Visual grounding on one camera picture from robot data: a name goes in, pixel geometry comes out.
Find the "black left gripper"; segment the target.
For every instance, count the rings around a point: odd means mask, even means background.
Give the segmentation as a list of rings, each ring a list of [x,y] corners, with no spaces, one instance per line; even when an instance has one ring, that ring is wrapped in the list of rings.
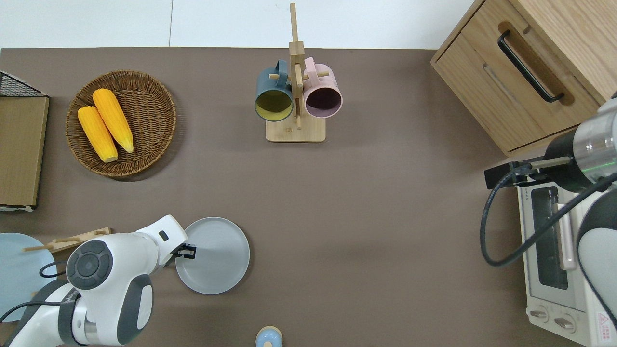
[[[176,249],[172,250],[169,255],[165,256],[163,266],[169,266],[176,258],[194,259],[196,249],[194,244],[181,244]]]

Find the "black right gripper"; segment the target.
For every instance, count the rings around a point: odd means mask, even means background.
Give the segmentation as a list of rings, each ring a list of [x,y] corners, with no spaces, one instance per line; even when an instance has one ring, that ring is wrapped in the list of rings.
[[[581,193],[591,187],[592,182],[580,171],[577,160],[574,158],[575,132],[571,130],[554,138],[543,156],[544,160],[568,156],[571,159],[568,164],[543,169],[534,168],[532,164],[498,165],[484,171],[485,187],[489,190],[494,189],[503,177],[513,171],[516,171],[516,174],[509,178],[503,187],[526,187],[545,184],[549,181],[573,193]]]

